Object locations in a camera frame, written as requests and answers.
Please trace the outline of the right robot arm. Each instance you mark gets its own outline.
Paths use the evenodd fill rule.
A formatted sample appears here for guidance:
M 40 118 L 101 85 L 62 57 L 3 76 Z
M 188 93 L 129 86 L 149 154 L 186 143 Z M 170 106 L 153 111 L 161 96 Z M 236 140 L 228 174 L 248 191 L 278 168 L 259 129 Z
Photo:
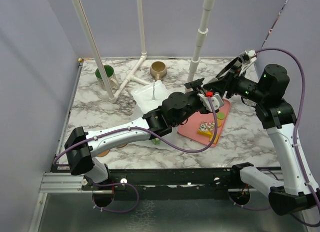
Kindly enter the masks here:
M 259 81 L 254 82 L 240 73 L 240 62 L 234 59 L 226 66 L 227 72 L 203 87 L 226 98 L 239 95 L 255 103 L 256 115 L 277 153 L 283 181 L 271 178 L 250 163 L 234 165 L 229 181 L 236 188 L 248 184 L 257 189 L 279 216 L 313 208 L 320 201 L 320 188 L 298 144 L 295 112 L 283 98 L 290 82 L 288 73 L 280 65 L 268 64 Z

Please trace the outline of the pink serving tray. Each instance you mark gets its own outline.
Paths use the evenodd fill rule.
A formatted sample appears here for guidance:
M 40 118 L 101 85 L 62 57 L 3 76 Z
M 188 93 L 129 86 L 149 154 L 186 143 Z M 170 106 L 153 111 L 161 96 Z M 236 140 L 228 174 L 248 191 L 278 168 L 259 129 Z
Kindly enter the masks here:
M 231 108 L 231 103 L 224 99 L 224 106 L 219 109 L 217 116 L 217 135 L 211 145 L 215 147 L 226 124 L 227 117 Z M 212 114 L 200 114 L 199 112 L 195 113 L 189 117 L 188 121 L 178 127 L 178 133 L 184 137 L 187 137 L 191 140 L 199 142 L 204 145 L 208 145 L 214 135 L 215 123 L 214 117 Z

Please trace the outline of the white tiered serving stand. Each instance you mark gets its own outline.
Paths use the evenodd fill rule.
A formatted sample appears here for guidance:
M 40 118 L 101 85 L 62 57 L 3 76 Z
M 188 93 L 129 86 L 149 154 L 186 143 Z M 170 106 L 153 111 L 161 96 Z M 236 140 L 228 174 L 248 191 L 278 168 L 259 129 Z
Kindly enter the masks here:
M 150 85 L 146 85 L 140 89 L 133 90 L 131 95 L 136 102 L 136 106 L 134 107 L 133 114 L 131 115 L 131 120 L 137 119 L 147 112 L 158 108 L 170 94 L 171 92 L 166 89 L 161 80 Z M 154 145 L 151 140 L 133 142 L 133 144 L 149 148 L 157 148 L 160 150 L 175 150 L 175 148 L 167 145 L 163 141 L 160 141 L 159 145 Z

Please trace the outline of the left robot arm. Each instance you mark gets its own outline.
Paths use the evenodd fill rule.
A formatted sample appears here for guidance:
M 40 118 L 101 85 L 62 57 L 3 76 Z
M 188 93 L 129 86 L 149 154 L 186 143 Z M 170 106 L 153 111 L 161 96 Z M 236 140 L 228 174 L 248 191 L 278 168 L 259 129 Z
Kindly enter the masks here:
M 83 127 L 73 129 L 64 145 L 71 175 L 84 174 L 103 190 L 110 185 L 111 178 L 107 165 L 96 159 L 100 153 L 124 144 L 155 138 L 172 146 L 164 136 L 171 133 L 174 127 L 197 112 L 216 114 L 224 105 L 219 93 L 204 89 L 202 84 L 202 79 L 186 83 L 189 92 L 171 93 L 157 108 L 124 125 L 102 131 L 86 132 Z

